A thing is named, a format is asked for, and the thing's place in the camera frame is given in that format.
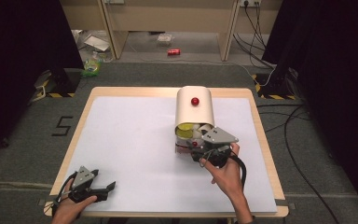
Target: white paper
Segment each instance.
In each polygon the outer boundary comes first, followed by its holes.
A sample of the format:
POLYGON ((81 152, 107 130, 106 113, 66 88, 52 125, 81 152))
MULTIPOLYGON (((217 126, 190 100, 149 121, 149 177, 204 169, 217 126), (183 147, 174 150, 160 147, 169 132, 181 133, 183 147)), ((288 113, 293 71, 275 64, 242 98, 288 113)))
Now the white paper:
MULTIPOLYGON (((87 211, 234 212, 209 172, 189 154, 175 153, 174 97, 97 97, 66 176, 81 165, 99 169, 91 187, 117 181, 107 201, 87 211)), ((240 139, 247 166, 245 194, 252 212, 277 211, 249 101, 213 98, 215 125, 240 139)))

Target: wall socket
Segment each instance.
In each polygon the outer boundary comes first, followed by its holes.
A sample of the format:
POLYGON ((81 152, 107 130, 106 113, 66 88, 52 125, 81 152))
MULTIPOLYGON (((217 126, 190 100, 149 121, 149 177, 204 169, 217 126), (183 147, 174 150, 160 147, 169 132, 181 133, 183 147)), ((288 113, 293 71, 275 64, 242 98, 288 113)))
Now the wall socket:
MULTIPOLYGON (((246 0, 240 0, 240 6, 241 7, 245 7, 245 1, 246 0)), ((248 7, 256 7, 258 3, 258 5, 260 6, 261 5, 261 0, 247 0, 248 1, 248 7)))

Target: red knob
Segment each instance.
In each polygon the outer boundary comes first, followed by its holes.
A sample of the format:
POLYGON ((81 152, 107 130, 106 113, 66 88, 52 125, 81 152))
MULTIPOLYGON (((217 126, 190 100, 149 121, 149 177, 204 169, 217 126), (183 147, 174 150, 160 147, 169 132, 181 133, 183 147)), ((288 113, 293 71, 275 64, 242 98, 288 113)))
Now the red knob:
POLYGON ((191 104, 192 105, 199 105, 199 103, 200 103, 199 98, 194 97, 193 99, 191 99, 191 104))

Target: person's right arm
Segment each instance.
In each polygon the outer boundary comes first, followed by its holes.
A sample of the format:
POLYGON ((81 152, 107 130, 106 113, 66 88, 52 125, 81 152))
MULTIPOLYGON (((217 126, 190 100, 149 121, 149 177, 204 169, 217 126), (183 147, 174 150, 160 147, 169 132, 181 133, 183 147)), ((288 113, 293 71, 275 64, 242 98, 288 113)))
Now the person's right arm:
MULTIPOLYGON (((232 143, 231 148, 235 154, 239 155, 240 146, 238 146, 238 144, 232 143)), ((226 165, 220 169, 214 167, 205 159, 201 159, 200 162, 204 164, 205 168, 211 173, 213 177, 212 183, 217 184, 230 199, 238 223, 251 223, 253 217, 242 191, 240 166, 232 159, 228 159, 226 165)))

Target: red can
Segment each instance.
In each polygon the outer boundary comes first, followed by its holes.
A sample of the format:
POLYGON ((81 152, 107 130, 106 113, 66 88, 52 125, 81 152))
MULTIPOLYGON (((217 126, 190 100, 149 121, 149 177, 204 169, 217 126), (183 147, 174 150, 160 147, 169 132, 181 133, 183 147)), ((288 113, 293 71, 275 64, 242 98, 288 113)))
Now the red can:
POLYGON ((168 55, 179 55, 180 54, 180 49, 169 49, 168 50, 168 55))

